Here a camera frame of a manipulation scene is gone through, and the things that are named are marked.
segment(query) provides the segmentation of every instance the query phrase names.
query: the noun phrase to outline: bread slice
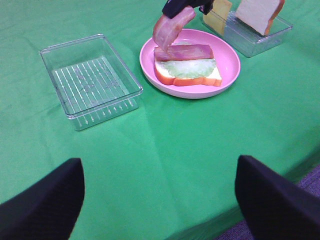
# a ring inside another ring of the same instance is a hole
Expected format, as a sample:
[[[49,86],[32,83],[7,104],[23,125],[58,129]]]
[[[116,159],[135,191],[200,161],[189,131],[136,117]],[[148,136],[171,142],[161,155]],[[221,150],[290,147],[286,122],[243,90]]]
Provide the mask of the bread slice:
[[[284,4],[285,0],[242,0],[235,16],[266,36]]]
[[[154,60],[154,73],[164,85],[219,87],[222,83],[214,58],[167,62]]]

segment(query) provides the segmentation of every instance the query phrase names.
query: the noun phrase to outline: white bread slice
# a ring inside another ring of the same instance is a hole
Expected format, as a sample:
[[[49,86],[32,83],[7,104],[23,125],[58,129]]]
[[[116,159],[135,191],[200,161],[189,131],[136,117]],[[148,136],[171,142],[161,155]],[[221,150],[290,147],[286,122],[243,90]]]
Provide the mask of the white bread slice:
[[[285,0],[242,0],[235,16],[266,36],[284,4]]]
[[[172,61],[172,62],[188,62],[188,61],[201,61],[203,59],[185,60],[185,61]],[[199,76],[196,78],[174,76],[161,64],[161,62],[154,61],[154,73],[157,79],[164,85],[175,86],[191,86],[191,85],[207,85],[219,87],[222,83],[222,77],[219,73],[217,66],[214,67],[212,72],[207,76]]]

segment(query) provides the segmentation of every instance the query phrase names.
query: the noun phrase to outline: pink plate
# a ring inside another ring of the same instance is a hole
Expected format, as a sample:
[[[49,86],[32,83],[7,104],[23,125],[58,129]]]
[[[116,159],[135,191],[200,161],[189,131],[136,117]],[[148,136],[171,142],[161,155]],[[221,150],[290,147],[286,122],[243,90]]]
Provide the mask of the pink plate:
[[[140,51],[140,65],[146,78],[152,85],[161,91],[185,99],[204,99],[217,95],[230,87],[240,73],[240,60],[235,50],[221,38],[210,33],[195,30],[182,29],[174,43],[208,44],[211,46],[217,67],[222,77],[221,86],[175,86],[164,85],[156,77],[154,72],[154,48],[158,45],[150,38]]]

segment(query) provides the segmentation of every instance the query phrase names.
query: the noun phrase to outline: clear plastic container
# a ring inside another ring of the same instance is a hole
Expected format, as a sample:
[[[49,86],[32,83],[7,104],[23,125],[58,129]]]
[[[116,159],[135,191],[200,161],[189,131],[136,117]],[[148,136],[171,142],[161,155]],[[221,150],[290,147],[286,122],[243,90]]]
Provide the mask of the clear plastic container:
[[[103,34],[50,46],[40,55],[77,131],[139,107],[143,88]]]
[[[214,18],[214,24],[224,26],[222,32],[217,32],[215,30],[216,26],[212,25],[212,23],[206,24],[204,19],[206,16],[203,16],[202,22],[216,35],[248,58],[280,45],[293,28],[291,23],[277,16],[273,20],[270,33],[267,36],[262,36],[235,16],[241,0],[229,1],[232,3],[232,7],[227,18],[223,18],[213,10],[208,13],[208,17]]]

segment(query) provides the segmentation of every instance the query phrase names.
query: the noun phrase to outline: cheese slice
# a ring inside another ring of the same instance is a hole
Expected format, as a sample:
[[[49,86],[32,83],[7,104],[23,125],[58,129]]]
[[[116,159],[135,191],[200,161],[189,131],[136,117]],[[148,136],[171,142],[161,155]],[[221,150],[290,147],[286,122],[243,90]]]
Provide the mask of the cheese slice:
[[[214,0],[212,10],[203,15],[203,21],[221,36],[225,34],[226,20],[232,3],[228,0]]]

